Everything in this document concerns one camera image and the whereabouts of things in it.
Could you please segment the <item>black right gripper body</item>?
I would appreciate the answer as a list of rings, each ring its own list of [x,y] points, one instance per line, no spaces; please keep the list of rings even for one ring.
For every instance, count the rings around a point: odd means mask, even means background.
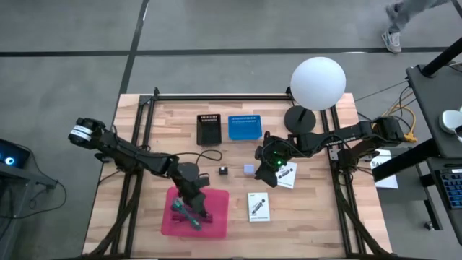
[[[275,174],[289,160],[291,148],[287,140],[277,136],[264,135],[260,151],[260,174]]]

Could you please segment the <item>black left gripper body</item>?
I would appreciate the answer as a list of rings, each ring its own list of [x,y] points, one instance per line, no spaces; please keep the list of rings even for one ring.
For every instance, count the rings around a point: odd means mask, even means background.
[[[197,164],[182,162],[176,169],[175,185],[182,197],[196,197],[201,189],[210,185],[209,174],[200,173]]]

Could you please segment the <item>pink translucent plastic bin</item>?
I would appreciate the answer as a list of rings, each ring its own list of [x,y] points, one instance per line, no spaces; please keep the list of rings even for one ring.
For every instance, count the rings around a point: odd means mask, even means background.
[[[199,215],[186,206],[188,212],[201,225],[201,230],[195,230],[190,222],[179,212],[173,209],[172,204],[178,198],[176,187],[167,190],[161,233],[166,236],[189,238],[225,238],[227,235],[228,204],[230,195],[225,190],[203,188],[201,190],[206,198],[204,206],[213,215],[213,222],[203,221]]]

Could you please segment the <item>white product box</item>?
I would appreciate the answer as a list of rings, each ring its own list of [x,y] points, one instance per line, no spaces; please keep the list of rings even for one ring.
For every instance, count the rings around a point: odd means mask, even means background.
[[[269,196],[266,192],[248,193],[248,217],[250,222],[269,222]]]
[[[281,166],[279,171],[276,173],[278,186],[293,189],[296,173],[297,163],[295,162],[288,162],[286,165]]]

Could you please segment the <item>blue plastic basket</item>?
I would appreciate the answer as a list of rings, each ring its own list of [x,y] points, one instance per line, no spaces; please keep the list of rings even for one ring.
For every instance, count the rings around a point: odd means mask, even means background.
[[[261,117],[259,115],[228,117],[228,137],[231,140],[257,140],[262,135]]]

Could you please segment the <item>black plastic basket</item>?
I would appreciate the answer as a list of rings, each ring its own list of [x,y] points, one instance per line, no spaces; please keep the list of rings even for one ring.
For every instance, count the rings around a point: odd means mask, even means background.
[[[197,145],[212,146],[222,143],[220,114],[197,115],[196,121]]]

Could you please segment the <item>white globe lamp black base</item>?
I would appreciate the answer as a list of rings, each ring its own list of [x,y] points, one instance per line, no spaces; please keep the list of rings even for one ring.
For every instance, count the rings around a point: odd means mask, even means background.
[[[346,88],[342,67],[326,57],[302,62],[292,73],[287,94],[294,102],[284,115],[284,125],[292,134],[305,134],[316,125],[314,112],[324,111],[341,99]]]

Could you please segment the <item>black side desk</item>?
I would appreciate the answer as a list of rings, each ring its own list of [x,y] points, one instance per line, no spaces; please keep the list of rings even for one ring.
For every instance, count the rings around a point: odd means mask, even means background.
[[[434,76],[425,77],[420,69],[420,66],[411,67],[406,73],[431,138],[412,148],[411,154],[416,163],[427,163],[454,233],[462,245],[462,209],[449,208],[437,177],[438,170],[462,168],[462,141],[456,135],[444,132],[439,125],[443,111],[462,107],[462,73],[443,67]]]

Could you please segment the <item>person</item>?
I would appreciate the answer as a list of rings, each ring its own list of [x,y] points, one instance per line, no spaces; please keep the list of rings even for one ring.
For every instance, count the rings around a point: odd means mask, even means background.
[[[422,12],[447,4],[450,0],[400,0],[385,7],[390,21],[388,29],[381,35],[385,47],[391,53],[401,52],[401,31],[410,20]]]

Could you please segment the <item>dark grey stand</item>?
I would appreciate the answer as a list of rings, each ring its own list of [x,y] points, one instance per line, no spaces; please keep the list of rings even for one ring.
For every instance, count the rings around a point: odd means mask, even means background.
[[[0,163],[0,181],[6,181],[0,188],[12,190],[12,200],[6,203],[7,215],[0,220],[6,221],[6,228],[0,230],[0,260],[7,260],[12,250],[21,226],[21,219],[25,213],[35,185],[43,185],[46,189],[55,189],[56,181],[48,177],[28,172],[27,170]]]

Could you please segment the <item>white round object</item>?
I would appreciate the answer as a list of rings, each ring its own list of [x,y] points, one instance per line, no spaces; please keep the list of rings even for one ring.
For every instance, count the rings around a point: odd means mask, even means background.
[[[462,132],[462,107],[443,111],[439,116],[439,125],[444,132],[459,135]]]

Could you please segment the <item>black keyboard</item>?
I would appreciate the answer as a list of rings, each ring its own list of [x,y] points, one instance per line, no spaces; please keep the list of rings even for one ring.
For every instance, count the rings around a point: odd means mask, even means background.
[[[462,209],[462,168],[445,168],[437,171],[443,197],[450,209]]]

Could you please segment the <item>black device with blue light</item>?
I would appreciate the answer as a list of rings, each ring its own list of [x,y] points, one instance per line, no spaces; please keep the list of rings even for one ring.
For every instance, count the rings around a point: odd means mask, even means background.
[[[0,139],[0,163],[14,168],[24,168],[29,157],[30,152],[28,150]]]

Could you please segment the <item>black pole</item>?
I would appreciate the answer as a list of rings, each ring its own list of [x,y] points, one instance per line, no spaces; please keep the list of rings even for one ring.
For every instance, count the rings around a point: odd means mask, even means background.
[[[447,65],[453,58],[462,53],[462,37],[445,49],[439,56],[425,65],[420,72],[425,77],[432,77],[439,69]]]

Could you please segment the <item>black aluminium table frame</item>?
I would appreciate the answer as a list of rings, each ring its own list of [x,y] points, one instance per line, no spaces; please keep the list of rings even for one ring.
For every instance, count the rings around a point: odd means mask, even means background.
[[[130,258],[163,259],[283,259],[336,258],[345,254],[344,234],[334,195],[327,151],[297,160],[293,189],[271,188],[245,175],[243,166],[254,163],[256,141],[234,142],[222,126],[222,143],[200,147],[196,143],[196,117],[258,114],[264,131],[286,137],[283,118],[291,103],[286,95],[166,95],[140,107],[142,95],[123,95],[115,115],[118,133],[130,139],[135,123],[149,130],[154,151],[180,153],[182,160],[198,163],[208,173],[213,189],[230,195],[227,235],[222,239],[166,236],[161,233],[168,179],[145,173],[134,231],[122,230],[117,254]],[[145,124],[148,115],[152,123]],[[228,168],[220,175],[219,167]],[[269,196],[269,222],[250,222],[248,193]]]

